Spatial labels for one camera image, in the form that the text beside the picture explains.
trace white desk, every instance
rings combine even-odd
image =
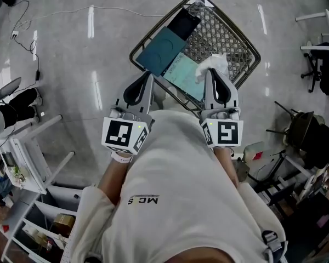
[[[322,13],[299,16],[298,18],[295,18],[295,21],[323,18],[323,17],[326,18],[329,27],[329,11],[327,9],[325,10],[325,12]],[[329,33],[322,34],[322,36],[329,36]],[[329,50],[329,46],[301,46],[301,50]]]
[[[10,152],[13,155],[18,167],[23,167],[28,172],[25,181],[18,183],[12,173],[6,168],[5,172],[14,186],[24,188],[29,191],[46,194],[47,186],[51,184],[57,174],[73,157],[75,153],[72,151],[61,161],[54,173],[52,173],[46,163],[38,141],[35,138],[36,135],[57,123],[61,119],[62,116],[58,115],[35,129],[31,128],[31,123],[26,124],[12,133],[7,141],[7,136],[0,137],[0,145],[6,141],[0,148],[0,154]]]

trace white wristband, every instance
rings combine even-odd
[[[117,154],[116,151],[112,151],[111,153],[111,158],[113,158],[114,160],[116,160],[117,162],[119,163],[122,163],[122,164],[128,164],[131,162],[132,158],[133,158],[133,155],[131,155],[130,157],[128,158],[124,158],[120,155]]]

